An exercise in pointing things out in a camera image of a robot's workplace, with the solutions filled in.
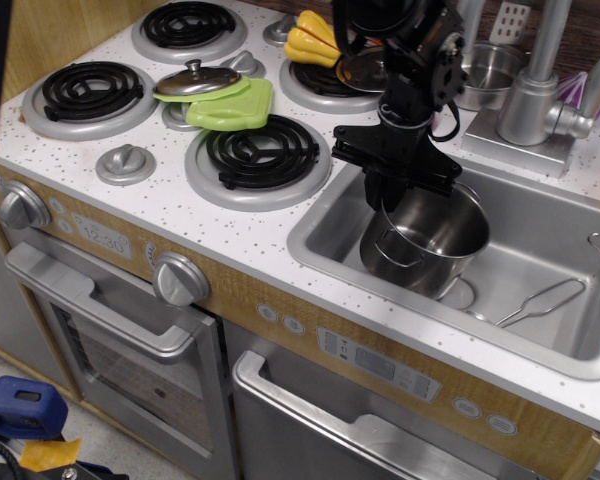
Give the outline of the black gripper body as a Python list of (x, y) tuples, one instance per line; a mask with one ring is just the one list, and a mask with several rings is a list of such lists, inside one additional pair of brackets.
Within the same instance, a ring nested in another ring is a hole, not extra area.
[(382, 175), (408, 176), (408, 189), (450, 195), (462, 168), (434, 145), (436, 112), (427, 109), (420, 117), (406, 118), (382, 102), (377, 113), (376, 125), (336, 126), (332, 155), (360, 167), (363, 173), (365, 167), (371, 167)]

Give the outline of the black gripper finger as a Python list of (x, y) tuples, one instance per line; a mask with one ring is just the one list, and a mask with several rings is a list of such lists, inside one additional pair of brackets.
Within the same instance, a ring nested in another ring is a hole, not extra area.
[(372, 209), (380, 209), (384, 194), (385, 177), (371, 167), (363, 169), (365, 174), (364, 189), (366, 203)]
[(396, 210), (409, 187), (410, 178), (408, 176), (381, 176), (381, 206), (386, 213)]

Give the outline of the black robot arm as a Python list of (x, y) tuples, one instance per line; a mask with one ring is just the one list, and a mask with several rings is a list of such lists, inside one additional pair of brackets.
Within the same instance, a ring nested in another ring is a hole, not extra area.
[(393, 211), (409, 189), (449, 196), (462, 168), (437, 147), (436, 113), (458, 109), (468, 79), (462, 68), (462, 18), (448, 1), (335, 1), (335, 39), (353, 56), (382, 45), (386, 85), (374, 126), (335, 128), (334, 157), (361, 167), (367, 204)]

